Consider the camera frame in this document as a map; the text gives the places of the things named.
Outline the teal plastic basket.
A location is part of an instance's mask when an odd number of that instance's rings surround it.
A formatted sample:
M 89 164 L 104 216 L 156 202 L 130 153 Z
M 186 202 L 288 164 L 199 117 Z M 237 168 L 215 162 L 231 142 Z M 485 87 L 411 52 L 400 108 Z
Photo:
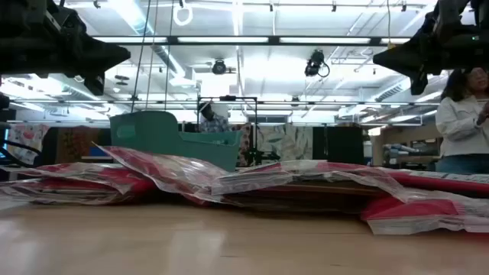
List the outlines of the teal plastic basket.
M 238 162 L 240 131 L 182 132 L 173 114 L 143 111 L 112 116 L 112 145 L 154 154 L 205 160 L 233 172 Z

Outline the red popcorn bag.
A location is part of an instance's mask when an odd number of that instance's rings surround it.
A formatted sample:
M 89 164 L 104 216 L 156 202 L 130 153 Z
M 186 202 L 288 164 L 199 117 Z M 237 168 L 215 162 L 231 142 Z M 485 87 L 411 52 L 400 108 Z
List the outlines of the red popcorn bag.
M 408 189 L 373 200 L 361 213 L 376 235 L 414 235 L 447 229 L 489 234 L 489 199 Z
M 221 195 L 212 194 L 212 187 L 228 172 L 207 161 L 126 147 L 101 146 L 100 149 L 124 167 L 151 179 L 164 192 L 178 193 L 199 205 L 222 202 Z
M 146 176 L 116 163 L 62 163 L 2 169 L 27 179 L 0 182 L 0 197 L 24 202 L 113 205 L 137 200 L 157 189 Z
M 223 202 L 278 212 L 357 214 L 374 199 L 403 191 L 387 172 L 327 160 L 294 160 L 252 167 L 213 180 L 210 192 Z
M 402 186 L 489 199 L 489 174 L 454 174 L 380 167 Z

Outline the wooden workbench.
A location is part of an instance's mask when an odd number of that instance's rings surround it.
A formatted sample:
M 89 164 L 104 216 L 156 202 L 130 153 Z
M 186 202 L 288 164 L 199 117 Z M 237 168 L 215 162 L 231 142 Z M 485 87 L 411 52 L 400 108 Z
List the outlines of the wooden workbench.
M 391 127 L 381 129 L 378 136 L 371 136 L 372 165 L 382 166 L 385 144 L 403 144 L 440 138 L 441 135 L 434 124 L 416 127 Z

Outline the person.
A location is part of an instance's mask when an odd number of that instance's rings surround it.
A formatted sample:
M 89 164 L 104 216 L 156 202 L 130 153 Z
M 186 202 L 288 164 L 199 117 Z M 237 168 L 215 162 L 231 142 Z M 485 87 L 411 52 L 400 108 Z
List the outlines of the person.
M 199 112 L 202 115 L 199 126 L 201 132 L 218 133 L 232 130 L 228 123 L 228 119 L 215 113 L 210 103 L 200 103 Z
M 489 174 L 489 72 L 453 70 L 436 112 L 442 136 L 436 171 Z

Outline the black cabinet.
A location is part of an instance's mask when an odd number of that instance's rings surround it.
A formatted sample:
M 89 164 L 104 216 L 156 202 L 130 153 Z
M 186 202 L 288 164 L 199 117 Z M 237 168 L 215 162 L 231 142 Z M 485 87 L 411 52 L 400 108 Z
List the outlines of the black cabinet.
M 359 127 L 314 127 L 314 160 L 364 164 L 363 134 Z

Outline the black crossbar with light panels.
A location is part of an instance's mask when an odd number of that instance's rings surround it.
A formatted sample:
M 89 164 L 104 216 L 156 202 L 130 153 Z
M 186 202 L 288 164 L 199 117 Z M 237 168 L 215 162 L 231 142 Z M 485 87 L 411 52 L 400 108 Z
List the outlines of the black crossbar with light panels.
M 386 47 L 389 43 L 403 44 L 409 37 L 350 37 L 350 36 L 94 36 L 110 44 L 135 45 L 307 45 L 307 46 L 368 46 Z

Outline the floral patterned cloth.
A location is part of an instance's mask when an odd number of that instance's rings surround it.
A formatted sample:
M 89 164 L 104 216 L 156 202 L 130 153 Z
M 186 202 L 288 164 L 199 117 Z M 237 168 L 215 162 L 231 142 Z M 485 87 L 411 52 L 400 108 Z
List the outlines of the floral patterned cloth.
M 47 125 L 13 125 L 8 130 L 7 139 L 41 151 L 43 139 L 48 130 Z M 6 148 L 14 157 L 28 164 L 34 164 L 35 158 L 38 157 L 38 154 L 32 150 L 11 145 L 7 145 Z

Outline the brown patterned cloth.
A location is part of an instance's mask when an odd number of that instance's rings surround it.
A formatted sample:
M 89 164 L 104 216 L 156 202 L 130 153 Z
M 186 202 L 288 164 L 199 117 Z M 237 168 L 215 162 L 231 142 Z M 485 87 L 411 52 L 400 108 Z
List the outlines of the brown patterned cloth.
M 100 130 L 88 127 L 56 128 L 54 163 L 80 162 L 89 155 L 93 141 L 99 139 Z

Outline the leaf patterned panel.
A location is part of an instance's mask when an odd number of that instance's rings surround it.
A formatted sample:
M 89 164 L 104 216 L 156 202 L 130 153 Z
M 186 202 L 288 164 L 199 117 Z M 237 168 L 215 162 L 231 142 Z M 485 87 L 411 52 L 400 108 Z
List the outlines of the leaf patterned panel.
M 313 128 L 292 124 L 266 126 L 257 130 L 257 149 L 276 154 L 280 161 L 313 158 Z

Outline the black metal stand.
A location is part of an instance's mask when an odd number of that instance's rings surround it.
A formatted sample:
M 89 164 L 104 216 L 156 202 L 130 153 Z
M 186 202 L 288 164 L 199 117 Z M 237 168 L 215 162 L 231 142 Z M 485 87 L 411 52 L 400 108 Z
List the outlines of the black metal stand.
M 217 102 L 218 104 L 235 104 L 235 105 L 246 105 L 254 112 L 254 120 L 251 122 L 251 127 L 253 130 L 253 134 L 251 136 L 251 140 L 254 142 L 253 147 L 248 151 L 249 156 L 252 158 L 252 162 L 250 162 L 251 166 L 261 165 L 262 164 L 262 153 L 258 150 L 258 106 L 260 104 L 264 104 L 264 101 L 260 101 L 257 97 L 253 96 L 235 96 L 235 95 L 222 95 L 222 96 L 200 96 L 198 95 L 196 98 L 196 106 L 199 106 L 201 101 L 206 101 L 206 104 L 203 106 L 205 108 L 211 102 Z

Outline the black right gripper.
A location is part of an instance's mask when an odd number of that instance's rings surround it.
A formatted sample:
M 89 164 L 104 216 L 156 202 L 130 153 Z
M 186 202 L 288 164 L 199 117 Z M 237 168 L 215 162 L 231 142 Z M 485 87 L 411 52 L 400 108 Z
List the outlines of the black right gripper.
M 435 34 L 416 34 L 403 44 L 397 44 L 374 55 L 374 63 L 410 77 L 412 95 L 420 95 L 428 84 L 428 75 L 443 70 L 489 67 L 489 28 L 465 25 L 440 42 Z

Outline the thin horizontal metal bar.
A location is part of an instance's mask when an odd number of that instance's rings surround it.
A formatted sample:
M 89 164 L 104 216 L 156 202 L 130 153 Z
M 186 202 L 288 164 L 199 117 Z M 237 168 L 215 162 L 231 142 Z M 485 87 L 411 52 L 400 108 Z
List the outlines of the thin horizontal metal bar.
M 438 102 L 340 102 L 340 101 L 307 101 L 307 102 L 288 102 L 288 101 L 259 101 L 259 100 L 235 100 L 217 101 L 207 100 L 216 104 L 256 104 L 256 105 L 401 105 L 401 106 L 437 106 Z M 135 104 L 135 105 L 191 105 L 199 104 L 200 101 L 131 101 L 131 100 L 56 100 L 56 99 L 11 99 L 10 103 L 31 103 L 31 104 Z

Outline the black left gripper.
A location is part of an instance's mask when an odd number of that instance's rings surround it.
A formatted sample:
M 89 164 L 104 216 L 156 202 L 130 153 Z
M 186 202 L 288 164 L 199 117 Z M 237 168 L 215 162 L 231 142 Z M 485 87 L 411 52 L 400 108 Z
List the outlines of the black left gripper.
M 87 34 L 61 42 L 0 38 L 0 75 L 33 73 L 46 78 L 51 73 L 62 73 L 69 78 L 80 76 L 94 95 L 103 93 L 104 72 L 129 58 L 126 48 Z

